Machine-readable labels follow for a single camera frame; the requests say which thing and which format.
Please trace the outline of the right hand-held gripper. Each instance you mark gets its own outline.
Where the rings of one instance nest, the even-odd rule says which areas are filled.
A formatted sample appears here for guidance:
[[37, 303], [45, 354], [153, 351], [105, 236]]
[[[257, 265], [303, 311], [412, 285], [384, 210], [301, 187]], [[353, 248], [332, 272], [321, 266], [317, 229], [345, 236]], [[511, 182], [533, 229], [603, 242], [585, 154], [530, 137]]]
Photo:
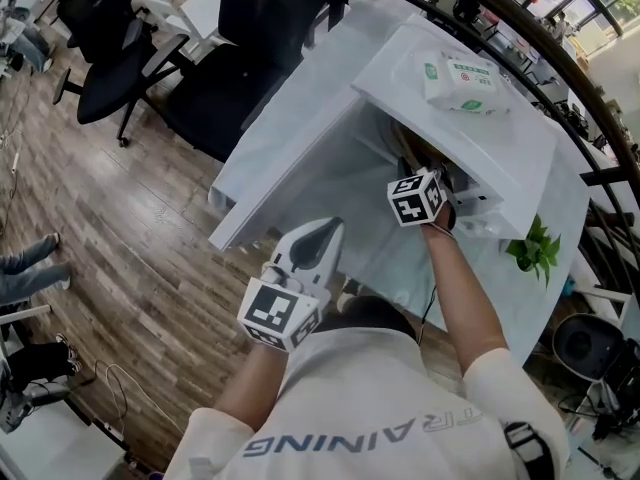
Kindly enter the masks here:
[[449, 206], [446, 228], [452, 229], [456, 213], [451, 189], [451, 181], [444, 171], [422, 167], [389, 182], [386, 196], [401, 227], [436, 224], [443, 208]]

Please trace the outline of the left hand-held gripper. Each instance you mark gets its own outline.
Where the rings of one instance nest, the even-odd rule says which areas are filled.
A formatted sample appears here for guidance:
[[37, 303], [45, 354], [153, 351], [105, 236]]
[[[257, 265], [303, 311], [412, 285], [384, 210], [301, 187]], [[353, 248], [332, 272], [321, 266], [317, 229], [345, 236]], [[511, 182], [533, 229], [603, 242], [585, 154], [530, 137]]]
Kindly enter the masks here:
[[237, 321], [248, 337], [290, 353], [322, 321], [341, 255], [338, 217], [307, 222], [282, 236], [261, 275], [247, 285]]

